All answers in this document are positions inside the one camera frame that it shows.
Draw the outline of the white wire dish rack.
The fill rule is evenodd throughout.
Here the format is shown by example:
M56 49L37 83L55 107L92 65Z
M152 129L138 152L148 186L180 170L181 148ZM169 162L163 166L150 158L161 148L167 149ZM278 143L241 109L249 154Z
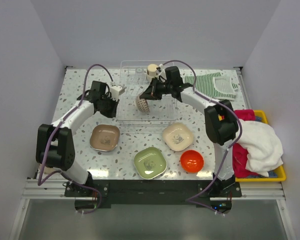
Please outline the white wire dish rack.
M136 97L150 85L146 79L147 66L160 65L163 60L123 60L120 64L118 84L125 87L120 96L116 111L119 127L125 131L161 130L177 120L177 100L170 95L163 95L161 100L146 100L150 112L140 112L136 106ZM143 68L144 79L135 81L135 69Z

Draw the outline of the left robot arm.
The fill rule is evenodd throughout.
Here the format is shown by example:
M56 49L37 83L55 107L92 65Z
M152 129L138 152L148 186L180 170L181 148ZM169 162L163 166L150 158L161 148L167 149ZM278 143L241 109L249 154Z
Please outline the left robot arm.
M41 165L37 179L38 186L46 180L45 167L53 168L55 173L76 185L76 191L89 196L94 190L92 175L76 160L73 135L83 123L99 112L107 118L115 118L120 95L125 91L121 85L108 85L93 81L84 90L75 104L61 118L38 128L35 160Z

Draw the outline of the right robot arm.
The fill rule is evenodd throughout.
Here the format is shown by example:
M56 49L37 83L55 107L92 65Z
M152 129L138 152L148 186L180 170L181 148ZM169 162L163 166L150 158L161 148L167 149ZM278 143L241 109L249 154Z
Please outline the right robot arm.
M232 104L229 100L217 101L197 91L193 83L184 82L177 66L160 66L157 70L158 76L152 78L140 98L156 101L170 95L204 115L205 132L214 147L215 170L212 181L197 196L212 189L217 196L225 196L231 190L230 184L235 182L233 146L243 133Z

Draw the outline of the orange round bowl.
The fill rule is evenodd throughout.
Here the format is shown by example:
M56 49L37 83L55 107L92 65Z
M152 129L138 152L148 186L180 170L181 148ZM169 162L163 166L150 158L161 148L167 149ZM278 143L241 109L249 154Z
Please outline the orange round bowl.
M180 156L180 164L188 173L198 173L204 167L203 156L195 150L187 150Z

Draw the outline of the brown square panda plate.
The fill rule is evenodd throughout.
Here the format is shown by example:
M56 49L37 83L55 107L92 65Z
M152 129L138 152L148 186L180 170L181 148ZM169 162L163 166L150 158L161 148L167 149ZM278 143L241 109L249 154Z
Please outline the brown square panda plate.
M118 145L119 138L120 130L117 126L100 124L92 130L89 143L94 150L110 152Z

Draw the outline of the cream square panda plate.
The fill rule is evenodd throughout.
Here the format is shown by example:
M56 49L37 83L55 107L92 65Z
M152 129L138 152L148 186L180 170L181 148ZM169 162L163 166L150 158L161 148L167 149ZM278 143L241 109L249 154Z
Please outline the cream square panda plate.
M171 150L181 152L193 143L194 134L185 124L175 122L163 130L162 138Z

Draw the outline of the clear glass cup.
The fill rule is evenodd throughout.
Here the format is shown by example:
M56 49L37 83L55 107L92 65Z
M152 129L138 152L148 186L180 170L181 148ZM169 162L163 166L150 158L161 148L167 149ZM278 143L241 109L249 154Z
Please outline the clear glass cup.
M144 69L142 67L137 67L135 69L134 80L142 81L144 79Z

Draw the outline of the green square panda plate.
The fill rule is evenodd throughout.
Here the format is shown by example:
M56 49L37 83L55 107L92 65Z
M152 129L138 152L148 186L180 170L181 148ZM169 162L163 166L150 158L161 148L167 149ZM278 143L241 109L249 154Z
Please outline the green square panda plate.
M167 169L167 161L156 147L148 147L138 152L133 159L133 164L139 176L145 180L152 180Z

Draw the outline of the cream steel-lined cup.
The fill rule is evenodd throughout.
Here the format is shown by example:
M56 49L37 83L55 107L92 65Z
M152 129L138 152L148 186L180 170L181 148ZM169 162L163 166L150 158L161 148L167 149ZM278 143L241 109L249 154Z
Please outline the cream steel-lined cup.
M154 64L154 63L151 63L147 66L146 68L146 79L151 82L153 78L157 77L158 76L158 73L157 73L157 68L159 66Z

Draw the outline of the patterned round bowl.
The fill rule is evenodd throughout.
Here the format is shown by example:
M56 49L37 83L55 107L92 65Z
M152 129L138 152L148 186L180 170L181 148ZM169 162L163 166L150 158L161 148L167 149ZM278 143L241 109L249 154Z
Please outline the patterned round bowl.
M137 95L135 98L135 103L137 106L137 109L142 113L149 113L150 108L149 104L146 99L140 98L140 95Z

